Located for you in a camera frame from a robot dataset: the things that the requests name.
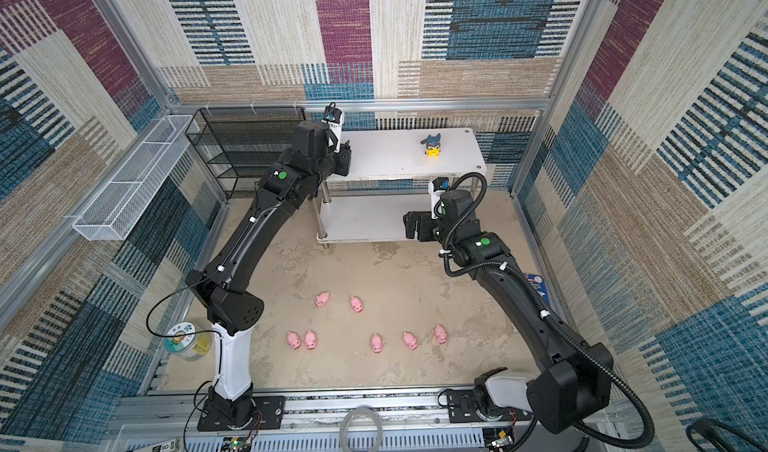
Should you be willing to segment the blue yellow toy figure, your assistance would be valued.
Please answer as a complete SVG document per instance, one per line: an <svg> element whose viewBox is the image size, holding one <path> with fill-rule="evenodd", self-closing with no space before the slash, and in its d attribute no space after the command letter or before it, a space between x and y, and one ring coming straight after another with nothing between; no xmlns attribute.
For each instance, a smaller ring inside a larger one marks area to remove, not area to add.
<svg viewBox="0 0 768 452"><path fill-rule="evenodd" d="M441 134L429 134L421 140L421 144L425 147L425 154L428 157L438 157L441 150Z"/></svg>

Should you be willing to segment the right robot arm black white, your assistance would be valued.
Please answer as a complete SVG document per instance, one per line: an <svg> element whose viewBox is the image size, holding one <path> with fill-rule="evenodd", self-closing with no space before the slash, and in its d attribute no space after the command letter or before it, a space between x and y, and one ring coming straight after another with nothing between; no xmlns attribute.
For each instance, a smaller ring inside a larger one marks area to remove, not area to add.
<svg viewBox="0 0 768 452"><path fill-rule="evenodd" d="M525 384L525 397L512 407L529 410L550 433L575 428L585 436L623 449L651 444L655 426L648 408L615 372L611 352L601 343L589 344L554 312L519 268L509 247L494 232L482 229L475 212L487 190L478 194L462 188L468 179L481 185L479 172L456 180L438 177L428 186L431 207L404 215L405 234L420 242L436 241L446 274L469 276L499 304L529 347L539 375ZM609 405L618 389L637 411L642 424L634 438L609 436L585 420Z"/></svg>

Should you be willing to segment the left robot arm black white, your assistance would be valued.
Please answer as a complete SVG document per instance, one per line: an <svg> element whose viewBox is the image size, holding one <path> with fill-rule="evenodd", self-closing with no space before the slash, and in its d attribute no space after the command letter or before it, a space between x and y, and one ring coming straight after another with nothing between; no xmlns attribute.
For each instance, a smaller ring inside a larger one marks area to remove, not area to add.
<svg viewBox="0 0 768 452"><path fill-rule="evenodd" d="M340 136L338 124L298 123L291 146L259 180L250 208L222 250L185 278L218 340L215 375L197 425L200 432L243 430L262 417L253 399L249 360L252 334L265 305L247 287L282 226L317 196L329 176L348 174L351 148Z"/></svg>

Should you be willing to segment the white two-tier shelf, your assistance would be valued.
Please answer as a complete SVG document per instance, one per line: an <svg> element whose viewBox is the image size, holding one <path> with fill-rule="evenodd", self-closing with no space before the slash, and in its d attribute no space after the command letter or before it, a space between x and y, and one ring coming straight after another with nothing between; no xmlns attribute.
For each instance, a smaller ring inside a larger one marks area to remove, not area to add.
<svg viewBox="0 0 768 452"><path fill-rule="evenodd" d="M421 140L438 133L440 154L428 157ZM487 170L468 127L346 131L343 137L352 150L350 172L321 186L314 213L321 244L404 241L403 216L429 208L432 179Z"/></svg>

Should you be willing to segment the pink pig toy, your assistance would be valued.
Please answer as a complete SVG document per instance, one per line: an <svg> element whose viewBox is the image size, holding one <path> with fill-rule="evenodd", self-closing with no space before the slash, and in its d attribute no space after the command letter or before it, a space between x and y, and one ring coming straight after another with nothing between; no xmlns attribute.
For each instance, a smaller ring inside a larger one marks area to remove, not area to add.
<svg viewBox="0 0 768 452"><path fill-rule="evenodd" d="M307 330L304 336L304 344L308 350L315 350L318 345L317 334L313 330Z"/></svg>
<svg viewBox="0 0 768 452"><path fill-rule="evenodd" d="M374 353L381 353L384 348L383 338L378 333L374 333L371 337L370 345Z"/></svg>
<svg viewBox="0 0 768 452"><path fill-rule="evenodd" d="M362 300L356 296L352 296L350 298L350 305L356 313L360 313L364 310L364 305Z"/></svg>
<svg viewBox="0 0 768 452"><path fill-rule="evenodd" d="M294 331L288 332L286 340L288 345L294 350L300 349L302 346L302 340L300 335Z"/></svg>
<svg viewBox="0 0 768 452"><path fill-rule="evenodd" d="M323 291L315 297L315 305L318 308L324 307L331 298L329 291Z"/></svg>
<svg viewBox="0 0 768 452"><path fill-rule="evenodd" d="M402 341L409 350L416 350L419 346L417 337L408 331L403 332Z"/></svg>
<svg viewBox="0 0 768 452"><path fill-rule="evenodd" d="M436 339L436 341L437 341L437 342L438 342L440 345L444 345L444 344L446 344L446 343L447 343L447 341L448 341L448 332L447 332L447 330L445 329L445 327L444 327L444 326L442 326L441 324L437 324L437 325L434 327L434 336L435 336L435 339Z"/></svg>

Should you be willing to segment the blue picture book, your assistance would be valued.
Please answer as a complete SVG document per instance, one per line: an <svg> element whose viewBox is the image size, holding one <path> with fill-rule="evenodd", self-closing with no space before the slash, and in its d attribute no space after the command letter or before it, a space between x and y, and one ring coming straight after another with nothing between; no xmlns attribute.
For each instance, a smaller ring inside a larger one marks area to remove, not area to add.
<svg viewBox="0 0 768 452"><path fill-rule="evenodd" d="M537 293L540 295L542 300L548 305L551 305L548 289L546 286L546 283L544 281L544 278L541 275L538 274L526 274L527 280L530 282L532 287L537 291Z"/></svg>

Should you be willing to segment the clear tubing coil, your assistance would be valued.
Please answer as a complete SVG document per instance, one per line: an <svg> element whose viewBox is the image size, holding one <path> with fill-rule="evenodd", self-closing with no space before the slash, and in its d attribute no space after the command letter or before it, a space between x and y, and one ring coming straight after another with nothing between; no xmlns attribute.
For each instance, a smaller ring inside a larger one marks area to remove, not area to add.
<svg viewBox="0 0 768 452"><path fill-rule="evenodd" d="M352 452L352 448L349 445L348 433L352 425L352 422L358 417L365 417L370 419L376 426L376 437L373 445L368 449L369 452L378 452L383 445L383 421L379 417L378 413L369 407L359 406L350 410L343 418L339 428L339 446L343 452Z"/></svg>

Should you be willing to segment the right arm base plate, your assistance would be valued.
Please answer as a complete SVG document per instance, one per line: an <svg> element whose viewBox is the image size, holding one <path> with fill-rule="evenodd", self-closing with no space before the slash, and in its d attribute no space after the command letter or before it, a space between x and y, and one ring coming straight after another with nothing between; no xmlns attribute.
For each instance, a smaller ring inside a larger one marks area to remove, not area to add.
<svg viewBox="0 0 768 452"><path fill-rule="evenodd" d="M490 396L478 389L446 388L438 393L437 404L446 409L451 423L530 421L528 411L501 407Z"/></svg>

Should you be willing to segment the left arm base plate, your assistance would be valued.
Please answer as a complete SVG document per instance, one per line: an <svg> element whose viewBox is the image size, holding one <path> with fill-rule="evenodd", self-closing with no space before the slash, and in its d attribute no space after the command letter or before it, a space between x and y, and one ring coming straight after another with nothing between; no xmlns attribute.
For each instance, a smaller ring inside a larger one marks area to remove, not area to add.
<svg viewBox="0 0 768 452"><path fill-rule="evenodd" d="M284 403L283 396L241 397L232 401L214 395L204 401L196 430L277 430L282 424Z"/></svg>

